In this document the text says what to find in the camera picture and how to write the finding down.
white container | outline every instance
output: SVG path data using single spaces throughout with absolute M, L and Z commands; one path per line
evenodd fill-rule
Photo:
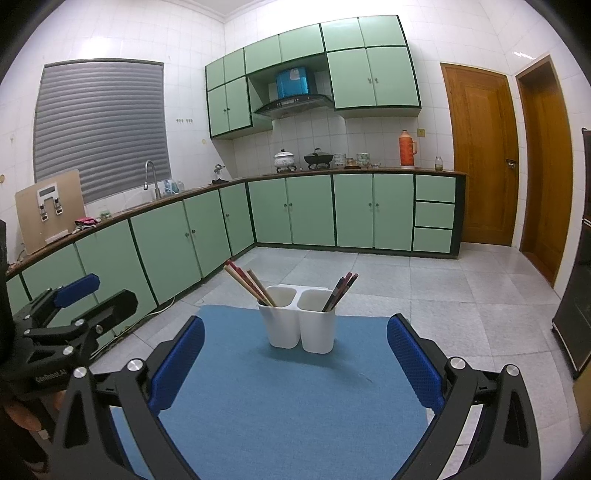
M 301 345 L 306 352 L 328 353 L 335 344 L 336 312 L 322 312 L 332 290 L 308 288 L 297 302 Z
M 298 291 L 292 287 L 267 287 L 277 307 L 259 304 L 267 336 L 272 346 L 293 348 L 300 341 L 300 324 L 296 309 L 286 308 L 293 302 Z

blue box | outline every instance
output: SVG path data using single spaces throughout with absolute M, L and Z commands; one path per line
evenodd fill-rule
M 314 74 L 310 73 L 305 67 L 279 72 L 275 79 L 279 99 L 293 95 L 317 93 Z

faucet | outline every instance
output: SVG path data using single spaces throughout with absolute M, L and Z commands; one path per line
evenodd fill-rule
M 158 180 L 156 180 L 156 167 L 154 167 L 154 162 L 148 160 L 146 165 L 144 166 L 144 170 L 146 173 L 146 181 L 144 183 L 144 190 L 148 190 L 148 165 L 152 165 L 152 175 L 154 176 L 154 188 L 156 189 L 156 198 L 160 198 L 160 189 L 158 188 Z

window blind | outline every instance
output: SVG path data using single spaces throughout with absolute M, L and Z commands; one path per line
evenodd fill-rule
M 159 180 L 169 178 L 163 90 L 162 64 L 46 66 L 35 110 L 35 181 L 78 169 L 88 203 L 143 185 L 147 160 Z

range hood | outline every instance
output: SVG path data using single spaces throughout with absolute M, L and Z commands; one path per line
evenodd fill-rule
M 320 93 L 301 93 L 274 100 L 260 107 L 255 113 L 273 119 L 302 113 L 320 106 L 335 108 L 335 103 L 326 95 Z

